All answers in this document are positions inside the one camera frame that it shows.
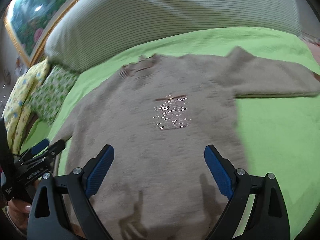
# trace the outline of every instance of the floral painting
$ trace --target floral painting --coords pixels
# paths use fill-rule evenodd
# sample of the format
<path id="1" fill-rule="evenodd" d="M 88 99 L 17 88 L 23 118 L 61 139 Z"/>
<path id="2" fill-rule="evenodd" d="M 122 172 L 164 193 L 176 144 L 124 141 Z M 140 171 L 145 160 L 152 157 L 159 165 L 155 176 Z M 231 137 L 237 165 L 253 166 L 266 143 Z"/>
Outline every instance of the floral painting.
<path id="1" fill-rule="evenodd" d="M 7 20 L 30 57 L 45 27 L 67 0 L 12 0 Z"/>

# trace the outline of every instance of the yellow floral fabric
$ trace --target yellow floral fabric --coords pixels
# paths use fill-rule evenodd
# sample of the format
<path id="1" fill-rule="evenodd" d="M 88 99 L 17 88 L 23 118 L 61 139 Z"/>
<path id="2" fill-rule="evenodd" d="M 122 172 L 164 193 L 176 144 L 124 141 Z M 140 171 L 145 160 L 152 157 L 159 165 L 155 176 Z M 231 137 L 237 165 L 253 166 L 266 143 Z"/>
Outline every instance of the yellow floral fabric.
<path id="1" fill-rule="evenodd" d="M 42 85 L 49 69 L 47 59 L 32 66 L 18 79 L 5 106 L 3 117 L 8 133 L 8 145 L 14 154 L 19 154 L 23 131 L 31 114 L 24 102 Z"/>

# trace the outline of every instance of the metal bolt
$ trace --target metal bolt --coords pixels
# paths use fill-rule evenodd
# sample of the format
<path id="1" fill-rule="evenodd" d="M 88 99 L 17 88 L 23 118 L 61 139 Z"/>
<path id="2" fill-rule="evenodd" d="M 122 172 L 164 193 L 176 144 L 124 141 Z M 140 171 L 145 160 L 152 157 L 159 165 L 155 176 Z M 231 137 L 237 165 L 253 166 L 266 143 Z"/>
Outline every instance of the metal bolt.
<path id="1" fill-rule="evenodd" d="M 44 179 L 48 179 L 50 177 L 50 173 L 46 172 L 45 174 L 43 174 L 42 178 Z"/>
<path id="2" fill-rule="evenodd" d="M 72 173 L 73 173 L 73 174 L 80 174 L 81 171 L 82 171 L 81 168 L 75 168 L 75 169 L 72 171 Z"/>
<path id="3" fill-rule="evenodd" d="M 274 179 L 275 178 L 275 175 L 273 173 L 268 173 L 268 178 L 269 179 Z"/>
<path id="4" fill-rule="evenodd" d="M 239 175 L 244 175 L 244 174 L 245 174 L 245 171 L 244 171 L 244 169 L 237 169 L 237 173 L 238 173 Z"/>

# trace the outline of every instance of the floral pillow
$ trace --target floral pillow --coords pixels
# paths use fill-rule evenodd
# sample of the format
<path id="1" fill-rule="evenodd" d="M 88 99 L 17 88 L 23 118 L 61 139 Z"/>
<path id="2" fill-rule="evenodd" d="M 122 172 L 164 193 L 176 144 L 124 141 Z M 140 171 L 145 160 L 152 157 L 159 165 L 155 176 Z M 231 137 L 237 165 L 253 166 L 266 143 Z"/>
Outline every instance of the floral pillow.
<path id="1" fill-rule="evenodd" d="M 29 96 L 26 104 L 39 119 L 51 125 L 78 75 L 55 66 L 44 84 Z"/>

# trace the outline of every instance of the blue rubber pad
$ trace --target blue rubber pad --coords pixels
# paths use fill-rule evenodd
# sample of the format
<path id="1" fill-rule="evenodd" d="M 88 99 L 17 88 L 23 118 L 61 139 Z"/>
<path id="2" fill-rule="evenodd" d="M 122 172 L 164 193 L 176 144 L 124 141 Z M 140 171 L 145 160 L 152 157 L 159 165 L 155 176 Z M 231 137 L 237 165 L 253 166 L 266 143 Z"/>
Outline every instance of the blue rubber pad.
<path id="1" fill-rule="evenodd" d="M 204 160 L 207 163 L 221 194 L 226 196 L 230 200 L 233 196 L 231 179 L 217 159 L 216 155 L 208 146 L 204 149 Z"/>
<path id="2" fill-rule="evenodd" d="M 106 176 L 111 163 L 113 162 L 114 155 L 115 154 L 113 147 L 109 146 L 104 155 L 101 157 L 100 161 L 93 168 L 87 179 L 87 186 L 85 191 L 87 198 L 90 198 L 92 195 L 96 195 L 96 193 L 98 192 L 102 181 Z"/>
<path id="3" fill-rule="evenodd" d="M 39 142 L 37 145 L 33 146 L 31 149 L 31 154 L 36 155 L 43 151 L 45 148 L 49 146 L 49 140 L 43 139 L 41 142 Z"/>

